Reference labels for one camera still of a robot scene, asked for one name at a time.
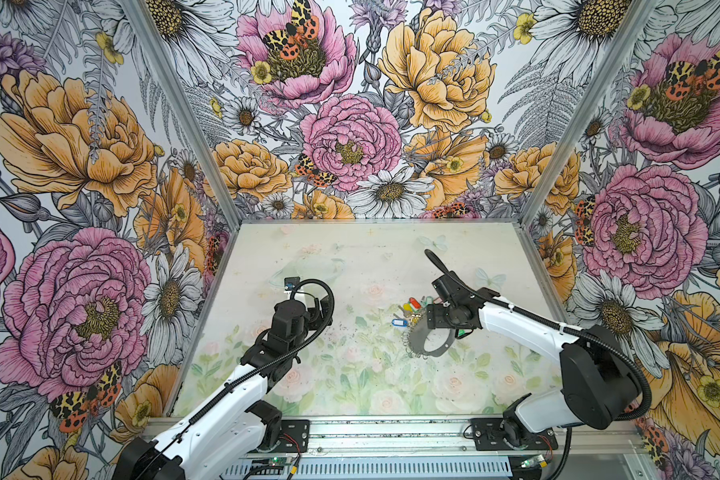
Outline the large metal keyring with keys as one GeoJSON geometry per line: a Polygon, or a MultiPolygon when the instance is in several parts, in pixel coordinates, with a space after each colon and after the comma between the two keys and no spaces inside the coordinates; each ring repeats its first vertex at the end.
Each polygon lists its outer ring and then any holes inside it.
{"type": "Polygon", "coordinates": [[[410,297],[407,302],[398,306],[398,312],[392,318],[392,320],[394,318],[406,319],[409,322],[407,328],[391,325],[401,331],[403,346],[411,357],[441,357],[456,341],[456,334],[453,330],[430,330],[427,327],[426,307],[433,303],[438,303],[438,301],[431,296],[419,299],[410,297]]]}

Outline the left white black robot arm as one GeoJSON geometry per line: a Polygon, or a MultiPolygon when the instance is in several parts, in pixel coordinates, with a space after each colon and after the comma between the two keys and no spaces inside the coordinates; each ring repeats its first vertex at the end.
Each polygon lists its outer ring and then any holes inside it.
{"type": "Polygon", "coordinates": [[[282,412],[264,397],[291,370],[300,350],[331,324],[334,296],[311,307],[295,294],[274,307],[271,325],[258,335],[233,373],[203,403],[146,441],[120,454],[115,479],[216,479],[245,454],[271,449],[282,412]]]}

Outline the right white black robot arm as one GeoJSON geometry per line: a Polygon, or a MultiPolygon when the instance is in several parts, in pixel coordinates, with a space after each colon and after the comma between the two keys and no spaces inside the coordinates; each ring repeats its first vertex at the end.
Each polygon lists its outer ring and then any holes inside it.
{"type": "Polygon", "coordinates": [[[485,330],[505,336],[556,363],[561,385],[514,401],[499,424],[502,441],[522,449],[554,427],[604,430],[642,416],[649,382],[604,327],[579,328],[521,308],[490,289],[474,291],[448,279],[433,283],[440,301],[426,308],[426,325],[458,335],[485,330]]]}

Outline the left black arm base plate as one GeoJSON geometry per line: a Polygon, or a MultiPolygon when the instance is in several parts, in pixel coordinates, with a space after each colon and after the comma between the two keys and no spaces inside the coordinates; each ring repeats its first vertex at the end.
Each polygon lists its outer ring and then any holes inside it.
{"type": "Polygon", "coordinates": [[[262,453],[305,453],[308,449],[311,422],[281,419],[266,426],[258,448],[262,453]]]}

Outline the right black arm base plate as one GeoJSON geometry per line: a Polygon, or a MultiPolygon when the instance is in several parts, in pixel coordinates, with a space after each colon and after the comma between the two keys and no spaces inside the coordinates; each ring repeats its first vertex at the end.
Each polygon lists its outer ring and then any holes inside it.
{"type": "Polygon", "coordinates": [[[477,451],[554,451],[558,448],[552,429],[532,433],[525,427],[501,417],[472,418],[462,436],[471,440],[477,451]]]}

